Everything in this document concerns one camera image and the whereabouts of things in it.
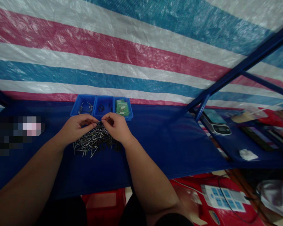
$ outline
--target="electrical cord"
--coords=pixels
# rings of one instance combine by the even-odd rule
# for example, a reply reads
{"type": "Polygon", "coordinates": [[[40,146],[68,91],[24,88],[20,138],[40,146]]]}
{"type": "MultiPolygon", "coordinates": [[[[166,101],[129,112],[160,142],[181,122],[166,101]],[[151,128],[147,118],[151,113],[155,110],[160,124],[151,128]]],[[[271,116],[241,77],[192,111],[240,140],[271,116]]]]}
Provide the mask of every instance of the electrical cord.
{"type": "Polygon", "coordinates": [[[259,217],[259,211],[260,211],[260,205],[261,205],[261,193],[259,193],[259,205],[258,205],[257,215],[256,215],[256,216],[254,217],[254,219],[251,220],[250,222],[244,220],[242,217],[240,217],[238,214],[236,214],[235,211],[233,211],[232,207],[230,206],[230,204],[228,203],[227,199],[225,198],[225,195],[224,195],[224,193],[223,193],[223,190],[221,189],[221,186],[220,186],[220,178],[226,178],[225,176],[228,176],[228,175],[233,175],[233,176],[236,177],[236,175],[234,175],[234,174],[223,174],[223,175],[221,175],[221,176],[218,177],[218,187],[219,187],[219,189],[221,190],[221,193],[222,193],[224,199],[226,200],[227,205],[229,206],[229,208],[231,209],[231,211],[232,211],[241,221],[243,221],[244,223],[247,223],[247,224],[253,224],[253,223],[257,220],[257,218],[259,217]]]}
{"type": "Polygon", "coordinates": [[[187,188],[190,188],[190,189],[192,189],[192,190],[194,190],[194,191],[198,192],[199,194],[204,195],[204,193],[202,193],[202,192],[198,191],[198,190],[197,190],[197,189],[195,189],[195,188],[192,188],[192,187],[189,187],[189,186],[187,186],[187,185],[185,185],[185,184],[182,184],[182,183],[178,182],[177,180],[174,180],[174,181],[176,181],[178,184],[181,184],[181,185],[183,185],[183,186],[185,186],[185,187],[187,187],[187,188]]]}

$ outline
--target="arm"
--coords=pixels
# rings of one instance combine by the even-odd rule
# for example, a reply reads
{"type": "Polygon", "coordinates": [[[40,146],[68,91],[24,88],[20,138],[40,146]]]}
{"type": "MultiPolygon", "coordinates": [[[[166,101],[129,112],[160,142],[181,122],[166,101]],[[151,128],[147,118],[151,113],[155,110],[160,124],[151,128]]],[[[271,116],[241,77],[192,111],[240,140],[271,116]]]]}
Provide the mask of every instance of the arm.
{"type": "Polygon", "coordinates": [[[102,122],[125,148],[134,190],[146,212],[148,224],[154,225],[167,213],[180,213],[189,219],[170,181],[131,134],[125,118],[108,113],[102,122]],[[113,126],[107,122],[108,118],[114,121],[113,126]]]}
{"type": "Polygon", "coordinates": [[[65,147],[93,129],[97,121],[88,114],[71,117],[0,190],[0,225],[35,223],[49,198],[65,147]]]}

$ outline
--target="white tissue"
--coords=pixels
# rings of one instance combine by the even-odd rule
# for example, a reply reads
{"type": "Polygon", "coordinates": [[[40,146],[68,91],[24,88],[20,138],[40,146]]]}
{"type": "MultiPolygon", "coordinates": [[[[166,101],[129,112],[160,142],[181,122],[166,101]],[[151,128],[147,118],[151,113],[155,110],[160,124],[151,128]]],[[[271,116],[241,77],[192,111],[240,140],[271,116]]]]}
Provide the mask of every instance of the white tissue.
{"type": "Polygon", "coordinates": [[[247,150],[247,149],[242,149],[239,151],[240,156],[247,161],[253,160],[253,159],[257,159],[258,156],[255,155],[253,152],[247,150]]]}

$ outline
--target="forearm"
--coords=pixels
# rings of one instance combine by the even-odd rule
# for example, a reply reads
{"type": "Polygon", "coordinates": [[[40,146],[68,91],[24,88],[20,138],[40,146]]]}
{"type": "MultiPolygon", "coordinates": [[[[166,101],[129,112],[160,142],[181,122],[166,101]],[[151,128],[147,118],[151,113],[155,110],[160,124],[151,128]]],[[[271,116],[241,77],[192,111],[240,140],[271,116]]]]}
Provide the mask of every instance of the forearm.
{"type": "Polygon", "coordinates": [[[65,145],[55,137],[44,144],[0,191],[0,225],[30,225],[42,212],[53,187],[65,145]]]}
{"type": "Polygon", "coordinates": [[[145,152],[136,138],[124,144],[135,193],[147,214],[179,204],[170,181],[145,152]]]}

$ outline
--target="striped tarpaulin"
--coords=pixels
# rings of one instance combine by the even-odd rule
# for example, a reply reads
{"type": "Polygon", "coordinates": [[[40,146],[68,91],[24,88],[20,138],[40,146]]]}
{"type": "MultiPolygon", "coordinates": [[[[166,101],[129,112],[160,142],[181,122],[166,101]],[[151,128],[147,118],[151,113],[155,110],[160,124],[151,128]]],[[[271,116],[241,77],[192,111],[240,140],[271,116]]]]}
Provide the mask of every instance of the striped tarpaulin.
{"type": "MultiPolygon", "coordinates": [[[[0,90],[18,100],[187,105],[283,26],[283,0],[237,2],[0,0],[0,90]]],[[[283,87],[283,47],[249,72],[283,87]]],[[[280,102],[241,76],[208,105],[280,102]]]]}

